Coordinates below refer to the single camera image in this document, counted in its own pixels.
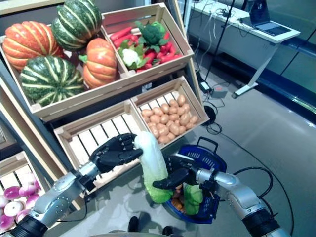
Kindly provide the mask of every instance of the purple onion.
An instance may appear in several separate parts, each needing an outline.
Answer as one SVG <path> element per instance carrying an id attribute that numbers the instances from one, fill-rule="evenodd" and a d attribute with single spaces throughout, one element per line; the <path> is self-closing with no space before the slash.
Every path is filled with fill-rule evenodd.
<path id="1" fill-rule="evenodd" d="M 20 222 L 29 212 L 29 209 L 20 211 L 15 217 L 16 222 Z"/>
<path id="2" fill-rule="evenodd" d="M 34 186 L 41 190 L 40 184 L 37 180 L 34 182 Z"/>
<path id="3" fill-rule="evenodd" d="M 8 202 L 9 200 L 6 199 L 4 195 L 0 195 L 0 208 L 5 207 L 5 205 L 7 205 Z"/>
<path id="4" fill-rule="evenodd" d="M 13 200 L 16 198 L 20 198 L 19 195 L 20 186 L 11 186 L 4 190 L 4 197 L 8 200 Z"/>
<path id="5" fill-rule="evenodd" d="M 6 215 L 0 216 L 0 229 L 8 230 L 14 225 L 14 217 L 9 217 Z"/>
<path id="6" fill-rule="evenodd" d="M 32 183 L 35 183 L 36 178 L 33 173 L 26 173 L 23 175 L 23 180 L 32 184 Z"/>
<path id="7" fill-rule="evenodd" d="M 27 196 L 33 195 L 34 193 L 36 193 L 36 191 L 37 191 L 37 188 L 35 187 L 35 185 L 27 184 L 20 188 L 19 195 L 23 197 L 27 197 Z"/>
<path id="8" fill-rule="evenodd" d="M 39 197 L 40 196 L 38 194 L 34 194 L 34 195 L 29 196 L 25 202 L 26 208 L 31 209 L 35 205 L 35 202 L 37 201 L 37 199 L 39 199 Z"/>
<path id="9" fill-rule="evenodd" d="M 4 214 L 6 216 L 16 216 L 20 211 L 25 208 L 25 205 L 21 201 L 9 202 L 4 208 Z"/>

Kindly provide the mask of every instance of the orange pumpkin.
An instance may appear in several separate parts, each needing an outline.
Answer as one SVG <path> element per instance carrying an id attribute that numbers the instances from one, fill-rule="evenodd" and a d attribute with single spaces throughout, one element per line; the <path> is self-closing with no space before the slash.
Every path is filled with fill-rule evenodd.
<path id="1" fill-rule="evenodd" d="M 115 52 L 105 39 L 91 40 L 87 46 L 87 55 L 79 58 L 85 63 L 83 79 L 91 89 L 115 80 L 117 74 Z"/>
<path id="2" fill-rule="evenodd" d="M 2 48 L 8 61 L 21 71 L 30 58 L 38 56 L 60 56 L 63 49 L 58 46 L 51 28 L 35 21 L 16 23 L 5 30 Z"/>

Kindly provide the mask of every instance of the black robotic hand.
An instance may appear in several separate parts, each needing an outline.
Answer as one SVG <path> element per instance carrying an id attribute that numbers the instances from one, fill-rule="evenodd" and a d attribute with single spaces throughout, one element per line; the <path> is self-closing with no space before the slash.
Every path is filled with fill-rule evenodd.
<path id="1" fill-rule="evenodd" d="M 182 183 L 196 185 L 196 175 L 199 169 L 198 164 L 185 156 L 169 156 L 165 158 L 169 176 L 162 180 L 153 182 L 158 189 L 174 189 Z"/>
<path id="2" fill-rule="evenodd" d="M 132 133 L 113 137 L 97 148 L 89 160 L 95 163 L 101 173 L 109 172 L 117 165 L 129 163 L 143 153 L 141 149 L 134 150 L 135 137 Z"/>

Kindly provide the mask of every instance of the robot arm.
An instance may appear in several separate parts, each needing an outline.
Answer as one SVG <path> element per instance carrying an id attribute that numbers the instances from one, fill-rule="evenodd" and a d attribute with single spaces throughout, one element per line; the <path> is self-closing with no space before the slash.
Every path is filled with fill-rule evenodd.
<path id="1" fill-rule="evenodd" d="M 42 237 L 48 228 L 66 214 L 73 200 L 85 190 L 91 191 L 95 187 L 93 181 L 97 175 L 109 172 L 117 165 L 129 163 L 143 153 L 141 149 L 133 149 L 135 137 L 134 134 L 119 135 L 96 149 L 88 163 L 57 180 L 36 201 L 29 214 L 4 237 Z"/>
<path id="2" fill-rule="evenodd" d="M 215 169 L 199 168 L 191 158 L 182 155 L 172 156 L 168 162 L 175 171 L 164 180 L 154 181 L 154 187 L 172 189 L 183 182 L 200 184 L 206 191 L 215 190 L 232 207 L 253 237 L 290 237 L 254 191 L 242 184 L 236 176 Z"/>

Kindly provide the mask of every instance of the person's foot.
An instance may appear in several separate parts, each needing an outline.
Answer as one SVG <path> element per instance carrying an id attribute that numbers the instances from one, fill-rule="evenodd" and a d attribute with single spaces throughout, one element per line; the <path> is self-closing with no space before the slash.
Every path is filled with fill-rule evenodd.
<path id="1" fill-rule="evenodd" d="M 128 223 L 128 232 L 139 232 L 138 225 L 138 218 L 136 216 L 133 216 Z"/>
<path id="2" fill-rule="evenodd" d="M 172 227 L 171 226 L 166 226 L 165 228 L 163 228 L 162 234 L 165 235 L 165 236 L 169 236 L 169 235 L 173 234 Z"/>

